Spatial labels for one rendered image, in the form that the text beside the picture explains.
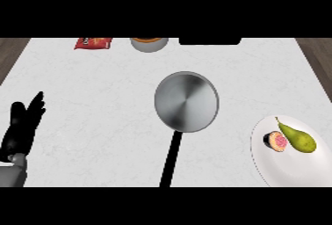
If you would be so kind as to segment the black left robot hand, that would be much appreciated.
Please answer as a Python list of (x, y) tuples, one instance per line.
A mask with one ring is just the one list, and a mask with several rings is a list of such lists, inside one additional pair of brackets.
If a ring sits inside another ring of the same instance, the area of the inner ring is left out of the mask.
[(34, 96), (28, 107), (16, 101), (10, 106), (10, 121), (4, 138), (0, 146), (0, 162), (10, 163), (9, 157), (15, 154), (29, 153), (37, 126), (41, 121), (44, 108), (44, 92), (40, 91)]

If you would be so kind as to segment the white plate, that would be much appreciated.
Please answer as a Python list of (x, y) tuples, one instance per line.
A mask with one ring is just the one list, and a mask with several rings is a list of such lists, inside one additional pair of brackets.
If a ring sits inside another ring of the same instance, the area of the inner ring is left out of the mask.
[[(279, 131), (277, 122), (304, 131), (316, 140), (316, 151), (301, 153), (286, 144), (285, 151), (276, 152), (263, 142), (263, 137)], [(271, 115), (260, 120), (251, 137), (252, 161), (268, 186), (332, 186), (332, 149), (316, 130), (286, 115)]]

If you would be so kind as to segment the red snack bag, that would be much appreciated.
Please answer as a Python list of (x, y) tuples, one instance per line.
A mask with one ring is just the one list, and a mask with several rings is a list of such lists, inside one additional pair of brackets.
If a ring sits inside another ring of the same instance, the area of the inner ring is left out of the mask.
[(111, 47), (111, 38), (80, 38), (75, 49), (108, 49)]

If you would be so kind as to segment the grey bowl with orange filling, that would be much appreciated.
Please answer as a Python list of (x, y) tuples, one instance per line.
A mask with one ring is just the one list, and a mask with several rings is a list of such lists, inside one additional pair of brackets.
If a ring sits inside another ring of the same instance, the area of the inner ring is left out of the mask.
[(165, 47), (167, 42), (168, 38), (131, 38), (131, 44), (134, 49), (145, 53), (153, 53), (159, 51)]

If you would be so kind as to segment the black appliance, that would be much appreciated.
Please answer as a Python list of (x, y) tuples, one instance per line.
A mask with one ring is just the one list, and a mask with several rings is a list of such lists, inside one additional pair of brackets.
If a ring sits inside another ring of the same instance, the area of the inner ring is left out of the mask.
[(240, 38), (180, 38), (178, 43), (192, 46), (237, 45)]

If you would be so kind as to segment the green pear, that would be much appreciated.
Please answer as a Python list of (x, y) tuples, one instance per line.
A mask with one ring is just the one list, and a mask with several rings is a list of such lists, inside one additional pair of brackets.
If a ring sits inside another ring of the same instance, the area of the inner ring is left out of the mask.
[(302, 153), (313, 153), (316, 151), (316, 140), (313, 136), (307, 132), (285, 125), (279, 120), (277, 127), (294, 149)]

